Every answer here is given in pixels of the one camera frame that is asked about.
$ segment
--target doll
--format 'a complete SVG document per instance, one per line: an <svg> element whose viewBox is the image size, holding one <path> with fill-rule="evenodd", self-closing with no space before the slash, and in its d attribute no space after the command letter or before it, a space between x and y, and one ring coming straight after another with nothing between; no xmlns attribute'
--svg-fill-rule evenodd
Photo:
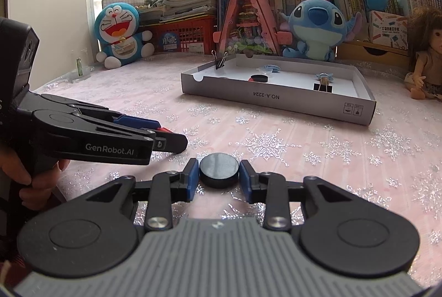
<svg viewBox="0 0 442 297"><path fill-rule="evenodd" d="M410 71L405 86L413 99L442 100L442 11L417 9L408 21Z"/></svg>

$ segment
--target product box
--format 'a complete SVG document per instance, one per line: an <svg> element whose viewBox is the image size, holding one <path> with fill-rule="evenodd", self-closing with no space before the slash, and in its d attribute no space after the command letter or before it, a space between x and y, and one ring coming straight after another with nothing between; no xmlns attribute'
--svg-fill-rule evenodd
<svg viewBox="0 0 442 297"><path fill-rule="evenodd" d="M257 69L277 65L267 83L249 81ZM317 75L333 74L332 92L314 89ZM183 93L243 102L275 109L300 112L331 119L369 125L376 100L359 70L334 64L279 56L231 55L224 67L215 69L211 61L181 73Z"/></svg>
<svg viewBox="0 0 442 297"><path fill-rule="evenodd" d="M370 42L407 50L407 18L401 15L370 12Z"/></svg>

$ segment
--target pink tablecloth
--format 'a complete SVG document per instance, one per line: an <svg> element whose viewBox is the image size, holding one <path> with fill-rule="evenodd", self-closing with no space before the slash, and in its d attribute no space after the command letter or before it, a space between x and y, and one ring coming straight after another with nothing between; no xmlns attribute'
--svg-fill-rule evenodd
<svg viewBox="0 0 442 297"><path fill-rule="evenodd" d="M209 57L154 56L117 70L96 69L79 83L53 83L39 89L88 101L126 114L159 120L185 133L179 156L155 153L149 166L72 162L59 186L76 197L122 175L138 180L179 170L191 157L212 152L249 159L257 171L275 171L302 181L316 175L397 212L419 230L421 248L410 274L422 285L442 277L442 103L410 99L396 78L367 76L378 107L370 128L281 110L183 95L180 72ZM141 205L136 222L142 223ZM292 205L294 223L302 223ZM191 204L174 205L175 219L264 217L264 206L249 206L236 188L215 191L198 186Z"/></svg>

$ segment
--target miniature house model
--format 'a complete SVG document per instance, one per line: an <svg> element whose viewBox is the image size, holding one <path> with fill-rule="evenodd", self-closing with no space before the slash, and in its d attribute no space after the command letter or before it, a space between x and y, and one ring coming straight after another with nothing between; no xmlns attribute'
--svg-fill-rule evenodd
<svg viewBox="0 0 442 297"><path fill-rule="evenodd" d="M222 30L214 33L218 54L277 55L292 34L277 31L267 0L229 0Z"/></svg>

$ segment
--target doll hair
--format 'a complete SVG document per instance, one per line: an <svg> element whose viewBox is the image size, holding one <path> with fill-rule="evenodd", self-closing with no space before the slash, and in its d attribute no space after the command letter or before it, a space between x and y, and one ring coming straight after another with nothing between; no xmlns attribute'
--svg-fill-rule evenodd
<svg viewBox="0 0 442 297"><path fill-rule="evenodd" d="M408 55L410 71L416 66L416 53L430 47L430 38L435 29L442 29L442 11L433 7L418 8L408 19Z"/></svg>

